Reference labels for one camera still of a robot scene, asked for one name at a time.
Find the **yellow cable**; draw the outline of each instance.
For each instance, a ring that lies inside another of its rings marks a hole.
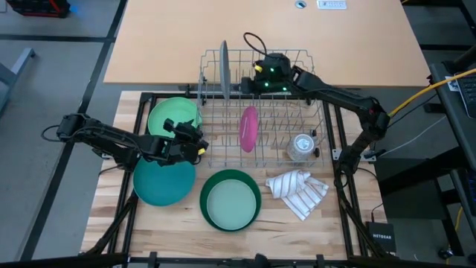
[[[458,211],[458,215],[456,216],[456,225],[454,226],[454,230],[456,232],[458,232],[458,229],[460,228],[461,214],[463,214],[462,206],[460,206],[460,210]],[[446,265],[449,265],[449,258],[446,259]]]
[[[429,87],[427,87],[426,89],[423,89],[421,90],[420,92],[416,93],[415,95],[411,96],[409,99],[407,99],[404,103],[400,104],[397,108],[395,108],[392,112],[390,112],[388,114],[388,116],[390,117],[393,117],[396,113],[398,113],[401,109],[403,109],[405,106],[407,106],[410,102],[414,101],[416,98],[418,98],[419,96],[425,94],[426,92],[429,92],[430,90],[434,89],[434,88],[437,88],[438,86],[441,86],[441,85],[444,85],[446,84],[447,82],[449,81],[453,81],[453,80],[456,80],[458,78],[461,78],[461,77],[464,77],[468,74],[473,74],[476,72],[476,68],[472,69],[472,70],[469,70],[469,71],[465,71],[463,72],[462,74],[459,74],[459,75],[455,75],[451,78],[448,78],[448,79],[445,79],[441,82],[438,82],[438,83],[435,83],[433,85],[430,85]]]

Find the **gray plate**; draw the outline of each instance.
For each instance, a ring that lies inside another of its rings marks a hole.
[[[228,46],[223,40],[220,46],[220,84],[222,86],[223,97],[226,100],[230,99],[230,63],[228,62]]]

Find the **gray floor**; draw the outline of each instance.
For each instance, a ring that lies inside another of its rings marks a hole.
[[[0,34],[105,36],[119,3],[118,0],[70,2],[74,6],[74,13],[63,20],[25,18],[12,10],[0,13]],[[462,16],[452,8],[406,7],[405,11],[420,42],[475,43]],[[440,36],[439,31],[448,34]],[[39,133],[49,125],[58,124],[62,115],[74,112],[79,106],[102,44],[0,41],[0,62],[12,66],[20,51],[26,47],[34,48],[38,57],[28,63],[0,118],[0,208],[3,212],[0,218],[0,262],[18,258],[19,248],[25,242],[25,233],[38,210],[39,201],[45,193],[45,186],[61,148],[60,144],[43,141]],[[429,63],[435,63],[454,59],[459,53],[424,51],[424,54]],[[88,109],[88,114],[105,123],[112,123],[120,92],[123,90],[176,89],[105,85],[101,83],[105,68],[106,65]],[[390,109],[416,90],[364,89],[363,92],[374,95],[384,107]],[[427,96],[424,96],[411,105],[417,105],[426,98]],[[394,148],[418,135],[440,117],[441,115],[425,114],[418,109],[412,116],[393,127],[378,147]],[[455,144],[448,122],[444,120],[414,143],[389,154],[386,158],[423,159]],[[101,160],[88,147],[76,145],[40,238],[35,258],[78,253],[100,165]],[[400,197],[386,198],[385,208],[389,221],[395,227],[400,257],[442,263],[436,256],[436,251],[446,246],[440,221],[408,219],[410,216],[418,216],[418,211],[407,210],[399,204],[400,200],[411,200],[416,192],[425,191],[425,186],[421,187],[422,189],[416,189],[414,192],[401,193]],[[419,203],[419,206],[431,204]],[[454,216],[457,209],[457,206],[451,207]],[[459,234],[466,253],[476,252],[476,243],[470,239],[464,218]],[[464,258],[453,258],[451,263],[466,264],[466,261]]]

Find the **netgear logo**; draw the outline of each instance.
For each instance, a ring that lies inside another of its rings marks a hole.
[[[384,235],[384,234],[373,234],[373,238],[380,238],[380,239],[388,239],[392,240],[392,237],[390,235]]]

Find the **striped towel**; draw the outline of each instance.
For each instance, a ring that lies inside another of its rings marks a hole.
[[[311,177],[310,172],[290,171],[267,179],[273,198],[281,198],[301,219],[305,220],[321,202],[329,189],[328,185]]]

